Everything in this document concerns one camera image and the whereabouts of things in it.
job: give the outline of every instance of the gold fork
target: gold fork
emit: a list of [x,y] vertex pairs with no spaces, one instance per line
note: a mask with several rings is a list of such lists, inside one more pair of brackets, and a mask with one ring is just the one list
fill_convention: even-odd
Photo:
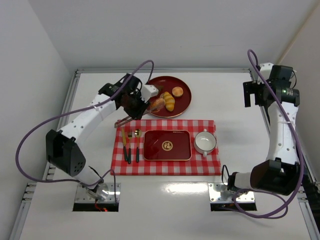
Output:
[[128,139],[129,139],[129,152],[128,152],[128,164],[131,164],[131,139],[132,139],[132,130],[128,131]]

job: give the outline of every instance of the white tabletop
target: white tabletop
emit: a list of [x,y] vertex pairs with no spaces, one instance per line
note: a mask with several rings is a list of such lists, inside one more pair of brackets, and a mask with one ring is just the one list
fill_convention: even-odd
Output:
[[[105,83],[115,83],[124,73],[82,73],[72,110],[88,105]],[[258,106],[244,107],[243,82],[249,73],[154,73],[185,81],[192,101],[179,119],[214,120],[221,164],[230,172],[248,172],[263,162],[269,137]],[[146,73],[137,74],[146,79]],[[100,174],[111,166],[115,141],[114,123],[125,117],[119,109],[88,137],[82,152]],[[67,178],[60,170],[54,178]],[[107,176],[105,182],[112,182]],[[35,239],[309,239],[295,199],[288,214],[278,220],[251,219],[234,212],[211,212],[207,182],[220,176],[117,176],[121,183],[119,212],[72,212],[77,184],[38,183],[21,235]],[[255,195],[257,214],[279,207],[281,202],[265,194]]]

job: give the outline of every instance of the gold knife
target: gold knife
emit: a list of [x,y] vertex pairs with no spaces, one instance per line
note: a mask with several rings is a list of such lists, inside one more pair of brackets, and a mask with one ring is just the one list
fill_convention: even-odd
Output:
[[127,140],[126,140],[126,133],[124,128],[121,129],[121,135],[122,135],[122,143],[123,143],[124,160],[128,162],[128,164],[131,164],[131,160],[129,162],[128,155],[127,155],[127,149],[126,149]]

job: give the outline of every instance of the spoon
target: spoon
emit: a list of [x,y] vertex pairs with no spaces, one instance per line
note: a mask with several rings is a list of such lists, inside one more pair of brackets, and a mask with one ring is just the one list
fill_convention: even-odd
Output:
[[139,144],[140,144],[139,139],[140,139],[140,137],[142,135],[141,130],[140,129],[136,129],[134,131],[134,135],[135,135],[136,138],[138,138],[138,146],[136,147],[136,153],[135,153],[135,161],[138,163],[139,162]]

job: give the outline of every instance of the gingham tablecloth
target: gingham tablecloth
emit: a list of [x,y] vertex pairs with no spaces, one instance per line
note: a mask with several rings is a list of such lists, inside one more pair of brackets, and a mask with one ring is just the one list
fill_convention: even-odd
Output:
[[[131,164],[125,161],[121,128],[117,128],[114,149],[112,155],[111,168],[116,175],[175,175],[175,176],[210,176],[221,175],[221,163],[218,156],[217,146],[207,157],[203,157],[194,147],[194,139],[197,133],[207,129],[208,132],[215,135],[216,125],[213,120],[182,120],[182,119],[146,119],[131,121],[122,126],[127,133],[130,129],[134,134],[135,129],[142,131],[139,144],[139,163],[136,162],[136,148],[138,139],[133,136],[131,139]],[[144,133],[148,130],[186,130],[191,137],[192,156],[188,161],[148,161],[143,157]]]

